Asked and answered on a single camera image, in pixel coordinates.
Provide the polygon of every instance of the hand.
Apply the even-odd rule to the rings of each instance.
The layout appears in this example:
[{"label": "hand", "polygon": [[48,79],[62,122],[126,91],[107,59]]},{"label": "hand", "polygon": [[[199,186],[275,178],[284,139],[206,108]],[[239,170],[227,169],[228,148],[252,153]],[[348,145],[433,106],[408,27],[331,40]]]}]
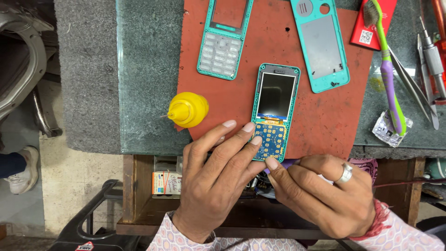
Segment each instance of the hand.
[{"label": "hand", "polygon": [[368,173],[349,164],[352,176],[339,185],[318,176],[337,181],[342,176],[343,163],[331,155],[315,155],[302,158],[286,170],[274,158],[266,159],[277,200],[336,239],[363,236],[376,214]]},{"label": "hand", "polygon": [[[246,144],[254,131],[252,122],[223,142],[235,126],[236,121],[229,120],[184,148],[181,200],[172,222],[196,243],[206,241],[223,223],[246,184],[266,168],[264,162],[252,161],[262,137]],[[205,163],[208,151],[216,145]]]}]

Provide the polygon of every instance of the phone screen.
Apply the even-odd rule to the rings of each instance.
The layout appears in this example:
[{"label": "phone screen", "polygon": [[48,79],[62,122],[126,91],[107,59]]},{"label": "phone screen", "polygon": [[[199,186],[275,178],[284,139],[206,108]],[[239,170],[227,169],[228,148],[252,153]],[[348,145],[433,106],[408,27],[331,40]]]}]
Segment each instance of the phone screen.
[{"label": "phone screen", "polygon": [[262,73],[257,117],[276,117],[286,121],[295,80],[295,76]]}]

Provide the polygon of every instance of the finger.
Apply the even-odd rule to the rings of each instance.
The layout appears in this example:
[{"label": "finger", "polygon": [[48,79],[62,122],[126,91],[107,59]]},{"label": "finger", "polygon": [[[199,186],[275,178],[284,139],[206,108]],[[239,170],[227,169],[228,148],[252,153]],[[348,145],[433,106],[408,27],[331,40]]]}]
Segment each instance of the finger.
[{"label": "finger", "polygon": [[[346,161],[331,156],[331,155],[313,155],[309,157],[303,157],[299,163],[299,166],[305,167],[314,171],[317,174],[322,174],[327,180],[337,181],[341,178],[344,168],[342,164]],[[358,171],[361,171],[359,167],[348,163],[353,168],[352,177],[348,182],[337,184],[344,191],[354,191],[358,187],[356,178],[360,177]]]},{"label": "finger", "polygon": [[254,179],[257,174],[265,169],[266,164],[264,161],[252,160],[245,171],[242,172],[237,187],[243,189],[250,180]]},{"label": "finger", "polygon": [[183,179],[185,179],[185,177],[187,176],[187,160],[189,158],[189,151],[190,151],[190,147],[192,146],[191,144],[187,144],[184,149],[183,149]]},{"label": "finger", "polygon": [[223,143],[223,141],[224,141],[224,135],[212,147],[219,146],[221,143]]},{"label": "finger", "polygon": [[214,188],[217,189],[217,191],[218,189],[224,188],[236,188],[242,173],[247,169],[252,158],[254,158],[259,151],[259,148],[262,145],[262,140],[261,136],[255,136],[240,152],[228,161],[214,185]]},{"label": "finger", "polygon": [[288,173],[299,187],[338,213],[345,212],[346,204],[354,204],[354,201],[350,200],[350,195],[334,187],[305,167],[292,165],[288,168]]},{"label": "finger", "polygon": [[228,161],[238,153],[251,138],[253,131],[254,123],[249,122],[234,136],[215,148],[200,171],[200,176],[205,180],[203,185],[211,187],[214,184]]},{"label": "finger", "polygon": [[232,131],[236,125],[237,122],[235,120],[226,121],[223,124],[214,127],[197,141],[192,143],[187,159],[187,168],[189,169],[190,174],[195,174],[201,170],[204,161],[206,160],[207,152],[222,136]]},{"label": "finger", "polygon": [[338,215],[320,200],[303,190],[291,178],[288,171],[272,157],[265,160],[270,176],[279,184],[288,197],[297,204],[319,227],[325,227],[329,219]]},{"label": "finger", "polygon": [[282,187],[277,183],[277,181],[268,174],[268,179],[271,182],[271,185],[274,187],[274,194],[276,195],[276,199],[294,211],[300,218],[309,221],[314,224],[314,222],[309,218],[308,214],[306,214],[296,203],[294,203],[290,197],[283,191]]}]

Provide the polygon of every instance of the yellow bottle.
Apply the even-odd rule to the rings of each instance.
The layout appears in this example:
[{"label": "yellow bottle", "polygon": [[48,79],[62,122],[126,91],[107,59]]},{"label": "yellow bottle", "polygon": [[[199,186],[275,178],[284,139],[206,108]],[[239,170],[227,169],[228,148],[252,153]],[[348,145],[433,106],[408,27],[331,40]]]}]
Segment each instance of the yellow bottle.
[{"label": "yellow bottle", "polygon": [[198,125],[209,111],[209,103],[198,94],[182,92],[173,97],[167,117],[175,124],[190,128]]}]

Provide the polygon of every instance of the patterned shirt sleeve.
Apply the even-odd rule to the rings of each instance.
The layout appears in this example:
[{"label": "patterned shirt sleeve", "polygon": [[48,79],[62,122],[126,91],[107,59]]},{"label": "patterned shirt sleeve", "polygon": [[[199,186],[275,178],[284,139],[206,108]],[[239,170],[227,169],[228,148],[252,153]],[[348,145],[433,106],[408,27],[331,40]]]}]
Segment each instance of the patterned shirt sleeve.
[{"label": "patterned shirt sleeve", "polygon": [[425,234],[414,227],[407,225],[394,212],[385,209],[389,215],[385,226],[390,228],[383,229],[377,236],[365,240],[356,241],[368,251],[442,251],[445,250],[445,244],[435,236]]},{"label": "patterned shirt sleeve", "polygon": [[300,243],[291,239],[216,238],[214,232],[205,244],[195,243],[173,225],[173,213],[166,213],[147,251],[306,251]]}]

